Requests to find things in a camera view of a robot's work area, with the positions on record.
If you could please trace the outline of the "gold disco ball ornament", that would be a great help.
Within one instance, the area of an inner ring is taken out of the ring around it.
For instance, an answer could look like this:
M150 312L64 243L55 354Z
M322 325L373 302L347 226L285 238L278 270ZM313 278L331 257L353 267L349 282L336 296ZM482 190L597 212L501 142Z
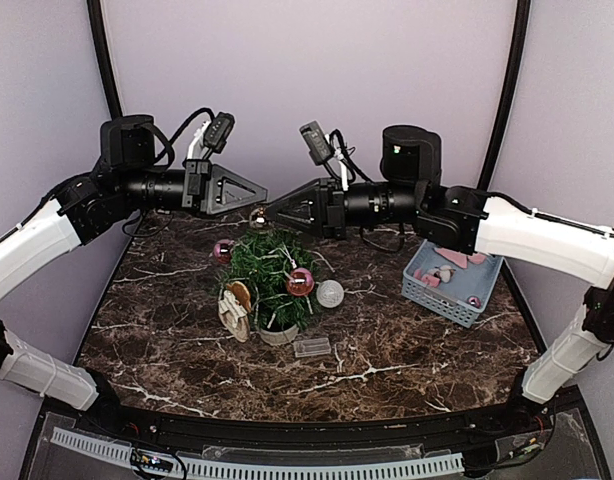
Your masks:
M267 226L267 219L265 218L265 209L258 207L253 209L248 217L249 227L252 229L263 229Z

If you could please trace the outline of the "clear string light garland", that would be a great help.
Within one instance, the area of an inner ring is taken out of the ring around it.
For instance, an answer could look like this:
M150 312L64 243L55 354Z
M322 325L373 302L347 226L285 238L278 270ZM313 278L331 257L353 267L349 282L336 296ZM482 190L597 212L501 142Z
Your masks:
M317 300L321 256L289 230L250 230L221 239L213 257L225 270L218 280L218 319L240 343L256 332L270 346L295 341L324 308Z

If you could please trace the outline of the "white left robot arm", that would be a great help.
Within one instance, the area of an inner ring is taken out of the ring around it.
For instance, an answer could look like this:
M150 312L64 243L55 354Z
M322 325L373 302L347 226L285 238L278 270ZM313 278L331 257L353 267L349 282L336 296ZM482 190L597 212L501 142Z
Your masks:
M107 436L121 435L128 415L105 377L72 365L52 334L28 335L24 328L33 315L74 315L67 339L75 341L93 302L84 274L93 258L82 248L106 232L150 212L213 219L266 199L264 187L215 160L234 128L233 115L203 108L189 121L196 132L180 168L174 167L176 137L152 116L105 122L94 166L52 187L0 238L0 382L88 413Z

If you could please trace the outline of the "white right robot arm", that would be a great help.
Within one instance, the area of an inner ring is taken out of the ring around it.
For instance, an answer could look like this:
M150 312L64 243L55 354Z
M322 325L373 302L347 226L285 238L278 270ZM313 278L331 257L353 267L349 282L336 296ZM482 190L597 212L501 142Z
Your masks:
M406 224L456 253L531 264L550 294L577 286L571 322L524 370L513 399L498 410L498 426L517 434L534 420L536 406L614 346L614 226L553 215L504 193L444 186L441 152L437 133L389 126L382 133L380 180L365 174L355 182L315 179L272 201L264 215L276 225L336 240L351 227Z

